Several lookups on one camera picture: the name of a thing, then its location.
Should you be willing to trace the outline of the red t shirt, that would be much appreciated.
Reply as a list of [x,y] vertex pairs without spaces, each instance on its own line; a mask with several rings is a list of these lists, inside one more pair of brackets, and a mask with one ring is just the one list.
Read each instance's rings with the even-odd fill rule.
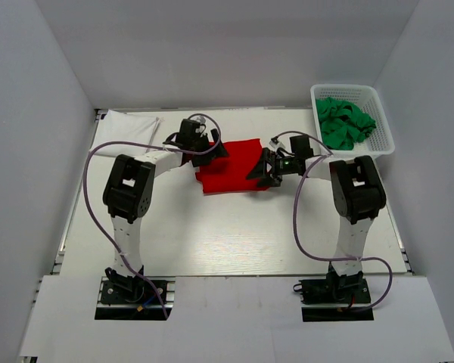
[[248,191],[265,191],[258,187],[257,179],[247,179],[260,159],[262,145],[258,138],[228,141],[224,144],[228,157],[215,159],[207,166],[201,166],[195,173],[202,184],[204,194],[224,194]]

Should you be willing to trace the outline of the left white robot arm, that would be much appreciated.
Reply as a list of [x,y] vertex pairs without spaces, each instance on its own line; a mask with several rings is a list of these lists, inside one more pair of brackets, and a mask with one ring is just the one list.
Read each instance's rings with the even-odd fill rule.
[[206,117],[196,113],[183,119],[179,131],[168,136],[162,147],[143,156],[120,154],[114,160],[102,197],[113,224],[115,249],[114,263],[105,273],[127,301],[138,301],[145,292],[140,229],[151,206],[155,178],[186,163],[207,166],[229,155],[219,126],[205,131]]

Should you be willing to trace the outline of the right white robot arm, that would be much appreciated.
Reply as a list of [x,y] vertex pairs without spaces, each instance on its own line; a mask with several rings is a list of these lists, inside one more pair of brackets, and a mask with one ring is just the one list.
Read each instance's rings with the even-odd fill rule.
[[314,256],[300,242],[297,212],[303,183],[309,173],[332,155],[319,155],[315,160],[310,142],[326,146],[317,138],[303,132],[291,132],[291,149],[286,151],[275,136],[271,147],[262,149],[260,158],[247,174],[246,179],[257,181],[259,188],[278,187],[285,175],[299,175],[300,183],[294,197],[292,226],[296,245],[306,257],[328,263],[324,288],[335,301],[342,302],[353,294],[362,283],[362,262],[376,258],[364,257],[368,231],[379,212],[385,208],[387,197],[378,171],[370,156],[353,160],[337,160],[328,164],[335,209],[340,216],[335,254],[331,258]]

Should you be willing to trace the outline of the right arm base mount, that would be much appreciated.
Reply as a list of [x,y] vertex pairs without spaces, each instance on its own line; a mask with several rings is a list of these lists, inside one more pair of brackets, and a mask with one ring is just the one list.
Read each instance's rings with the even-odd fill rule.
[[325,279],[299,280],[293,291],[300,295],[303,322],[374,321],[366,279],[360,287],[334,292]]

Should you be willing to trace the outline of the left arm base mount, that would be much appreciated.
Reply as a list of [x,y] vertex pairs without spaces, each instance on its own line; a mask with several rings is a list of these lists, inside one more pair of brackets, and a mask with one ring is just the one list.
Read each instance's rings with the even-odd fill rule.
[[106,277],[101,279],[96,321],[166,321],[163,308],[150,284],[140,283],[139,290],[129,292]]

